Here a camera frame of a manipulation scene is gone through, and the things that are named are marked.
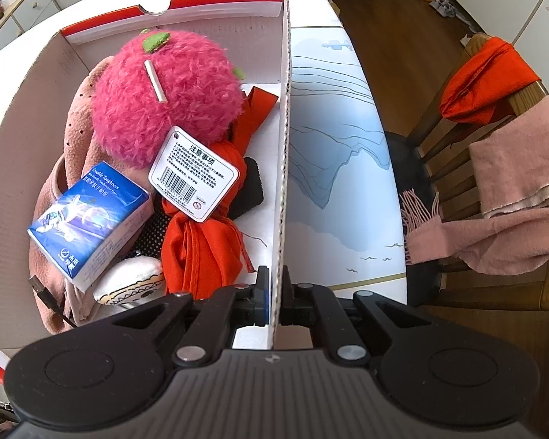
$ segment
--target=pink towel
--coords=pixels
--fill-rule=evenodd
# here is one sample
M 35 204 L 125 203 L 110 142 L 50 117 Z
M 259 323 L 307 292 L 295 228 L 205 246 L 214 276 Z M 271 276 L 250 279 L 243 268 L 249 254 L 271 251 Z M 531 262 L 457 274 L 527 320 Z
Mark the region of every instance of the pink towel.
M 59 158 L 53 171 L 39 193 L 34 208 L 36 220 L 68 187 L 73 186 L 94 165 L 106 161 L 126 177 L 139 184 L 150 193 L 153 192 L 148 180 L 148 168 L 135 170 L 122 162 L 110 158 L 95 141 L 91 120 L 91 99 L 95 83 L 106 69 L 112 57 L 101 61 L 84 79 L 73 98 L 67 116 L 63 155 Z M 123 252 L 134 243 L 138 233 L 124 247 Z M 98 304 L 94 300 L 92 289 L 84 294 L 76 289 L 61 272 L 39 251 L 34 242 L 30 243 L 30 275 L 36 275 L 50 290 L 51 294 L 63 306 L 65 315 L 72 316 L 75 323 L 81 325 L 95 315 Z M 70 327 L 36 297 L 38 310 L 45 328 L 52 333 L 60 333 Z
M 549 96 L 469 148 L 485 218 L 549 206 Z
M 407 263 L 450 256 L 476 272 L 517 275 L 549 260 L 549 97 L 487 139 L 470 145 L 482 212 L 490 217 L 443 223 L 437 198 L 429 212 L 401 194 Z M 508 211 L 508 214 L 493 214 Z

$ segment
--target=open cardboard box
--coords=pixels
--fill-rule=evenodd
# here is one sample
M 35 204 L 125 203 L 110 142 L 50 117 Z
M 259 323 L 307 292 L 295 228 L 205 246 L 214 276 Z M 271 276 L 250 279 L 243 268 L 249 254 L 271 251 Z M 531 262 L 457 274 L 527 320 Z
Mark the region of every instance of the open cardboard box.
M 26 229 L 41 186 L 63 152 L 67 111 L 81 81 L 103 58 L 144 28 L 203 34 L 227 49 L 253 85 L 280 96 L 253 136 L 246 156 L 261 173 L 265 201 L 236 224 L 254 267 L 270 269 L 270 325 L 240 330 L 239 346 L 270 348 L 278 306 L 287 183 L 290 78 L 287 0 L 171 0 L 150 14 L 123 8 L 68 26 L 50 40 L 30 67 L 0 125 L 0 349 L 19 349 L 45 337 L 31 288 Z M 254 283 L 255 274 L 238 282 Z

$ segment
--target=orange scarf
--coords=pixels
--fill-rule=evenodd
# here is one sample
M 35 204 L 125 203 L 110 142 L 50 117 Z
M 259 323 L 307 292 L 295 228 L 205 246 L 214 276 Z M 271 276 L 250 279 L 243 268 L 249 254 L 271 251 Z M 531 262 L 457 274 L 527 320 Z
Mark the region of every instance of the orange scarf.
M 506 98 L 539 79 L 513 46 L 490 38 L 450 79 L 441 97 L 441 114 L 476 128 L 501 120 L 513 114 Z
M 165 213 L 173 218 L 168 224 L 161 249 L 161 261 L 167 291 L 187 290 L 195 299 L 206 299 L 214 290 L 234 283 L 244 258 L 249 272 L 254 271 L 244 248 L 242 234 L 230 218 L 232 200 L 244 184 L 246 163 L 243 155 L 250 138 L 264 122 L 278 97 L 253 87 L 244 100 L 240 116 L 232 124 L 232 141 L 209 146 L 240 172 L 236 183 L 221 200 L 210 218 L 197 223 L 163 199 Z

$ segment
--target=white round cushion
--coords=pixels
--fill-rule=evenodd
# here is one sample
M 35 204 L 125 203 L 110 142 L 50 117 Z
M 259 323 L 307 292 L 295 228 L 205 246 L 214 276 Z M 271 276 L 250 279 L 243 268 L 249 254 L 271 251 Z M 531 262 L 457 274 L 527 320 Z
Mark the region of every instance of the white round cushion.
M 165 289 L 161 261 L 147 256 L 124 259 L 105 272 L 94 289 L 94 299 L 103 305 L 118 305 L 148 297 Z

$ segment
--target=table surface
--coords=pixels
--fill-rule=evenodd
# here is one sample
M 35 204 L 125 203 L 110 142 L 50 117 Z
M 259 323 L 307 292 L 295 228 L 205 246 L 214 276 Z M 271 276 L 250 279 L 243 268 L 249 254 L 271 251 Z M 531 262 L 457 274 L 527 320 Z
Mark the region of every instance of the table surface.
M 45 42 L 60 28 L 122 7 L 169 0 L 82 0 L 0 51 L 0 121 Z M 406 302 L 403 232 L 376 106 L 327 0 L 289 0 L 290 177 L 284 260 L 291 280 L 370 289 Z

